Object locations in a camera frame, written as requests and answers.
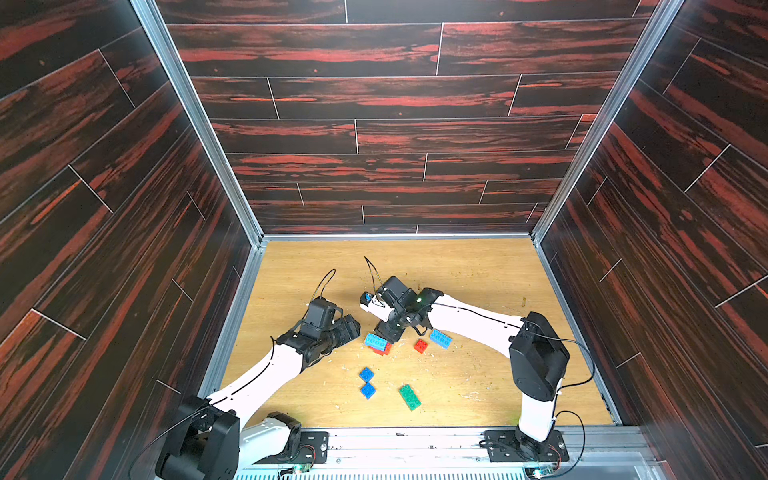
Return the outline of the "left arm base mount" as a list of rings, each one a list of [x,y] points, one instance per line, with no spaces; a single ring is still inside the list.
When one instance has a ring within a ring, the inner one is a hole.
[[[305,430],[293,417],[271,412],[258,425],[257,440],[268,455],[258,453],[253,464],[324,464],[330,435],[327,431]]]

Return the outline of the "light blue long lego brick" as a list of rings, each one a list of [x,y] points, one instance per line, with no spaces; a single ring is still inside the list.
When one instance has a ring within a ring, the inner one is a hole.
[[[364,340],[365,346],[374,347],[379,350],[383,350],[387,343],[389,343],[387,340],[373,333],[368,333]]]

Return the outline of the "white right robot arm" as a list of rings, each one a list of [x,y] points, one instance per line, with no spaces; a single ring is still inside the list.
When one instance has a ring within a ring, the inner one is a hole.
[[[495,313],[437,291],[412,295],[401,306],[365,292],[360,306],[380,319],[376,334],[391,343],[407,326],[424,327],[466,337],[507,357],[523,398],[518,432],[539,443],[549,437],[570,353],[546,317]]]

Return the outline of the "light blue lego brick small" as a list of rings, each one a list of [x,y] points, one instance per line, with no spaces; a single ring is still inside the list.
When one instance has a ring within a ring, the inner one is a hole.
[[[443,349],[448,349],[453,342],[453,339],[450,336],[437,329],[431,331],[429,339]]]

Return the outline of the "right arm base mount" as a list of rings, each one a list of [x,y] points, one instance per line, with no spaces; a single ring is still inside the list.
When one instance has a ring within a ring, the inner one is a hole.
[[[553,429],[543,441],[513,430],[486,430],[479,446],[492,463],[563,463],[570,460],[562,433]]]

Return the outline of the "red lego brick small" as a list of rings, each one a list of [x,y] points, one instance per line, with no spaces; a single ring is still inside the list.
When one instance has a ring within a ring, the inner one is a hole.
[[[421,354],[425,352],[427,347],[428,347],[428,344],[424,340],[418,340],[414,345],[414,349]]]

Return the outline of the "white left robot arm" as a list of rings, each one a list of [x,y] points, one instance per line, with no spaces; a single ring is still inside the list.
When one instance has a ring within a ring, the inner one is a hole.
[[[279,336],[262,360],[222,390],[184,400],[158,457],[157,477],[232,479],[241,466],[296,461],[303,450],[299,421],[273,412],[252,430],[244,425],[283,385],[360,336],[360,324],[350,315],[297,325],[298,331]]]

